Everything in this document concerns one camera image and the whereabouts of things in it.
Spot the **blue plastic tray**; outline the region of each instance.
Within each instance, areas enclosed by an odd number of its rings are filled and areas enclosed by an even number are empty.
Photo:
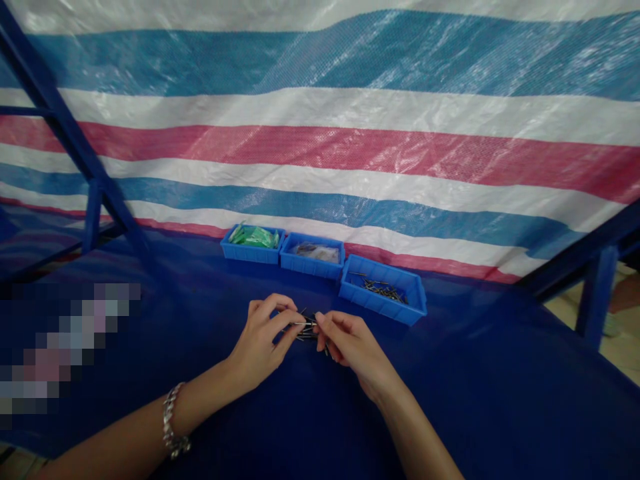
[[[406,296],[408,304],[391,300],[362,288],[364,278],[386,282]],[[427,298],[420,277],[373,260],[350,255],[340,284],[340,297],[399,322],[413,325],[427,314]]]
[[[306,241],[339,249],[340,263],[329,263],[322,260],[301,257],[294,253],[288,253],[294,246]],[[345,244],[338,240],[291,232],[280,252],[280,266],[288,270],[315,275],[316,277],[338,280],[342,273],[342,268],[345,266]]]
[[[272,229],[272,228],[264,228],[264,230],[276,233],[280,235],[280,241],[278,242],[278,248],[268,249],[262,247],[250,247],[248,245],[234,245],[229,242],[229,237],[238,226],[236,223],[231,230],[227,232],[225,237],[220,242],[222,246],[222,250],[225,253],[225,258],[233,259],[233,260],[244,260],[244,261],[254,261],[258,263],[272,263],[274,265],[278,264],[278,258],[280,254],[280,249],[282,248],[282,244],[285,241],[285,231],[282,229]],[[255,225],[245,225],[245,227],[254,227]]]

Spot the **silver bracelet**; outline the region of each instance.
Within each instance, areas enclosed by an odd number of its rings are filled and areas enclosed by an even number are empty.
[[[163,440],[165,441],[165,446],[171,452],[171,460],[176,460],[180,452],[186,453],[191,450],[191,442],[189,441],[189,437],[180,437],[177,438],[171,428],[171,424],[169,423],[173,416],[173,404],[175,403],[176,398],[178,398],[178,392],[180,391],[180,387],[182,387],[185,383],[180,382],[174,388],[172,388],[167,395],[167,399],[164,402],[165,410],[162,416],[162,420],[165,424],[164,430],[165,435]]]

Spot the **green packet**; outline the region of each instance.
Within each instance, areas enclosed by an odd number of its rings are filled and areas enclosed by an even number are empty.
[[[247,245],[249,247],[278,248],[280,235],[271,233],[261,227],[238,225],[229,237],[229,243]]]

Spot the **forearm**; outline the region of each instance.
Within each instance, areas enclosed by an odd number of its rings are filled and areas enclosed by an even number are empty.
[[[407,386],[399,380],[375,400],[408,480],[458,480],[462,474]]]
[[[171,426],[177,436],[198,425],[242,393],[219,363],[180,390]],[[144,479],[169,453],[163,442],[165,396],[118,420],[41,470],[42,479]]]

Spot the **tarpaulin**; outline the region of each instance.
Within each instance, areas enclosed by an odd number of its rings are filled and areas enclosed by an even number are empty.
[[[640,197],[637,0],[10,6],[145,225],[512,283]],[[0,197],[84,210],[42,119],[0,117]]]

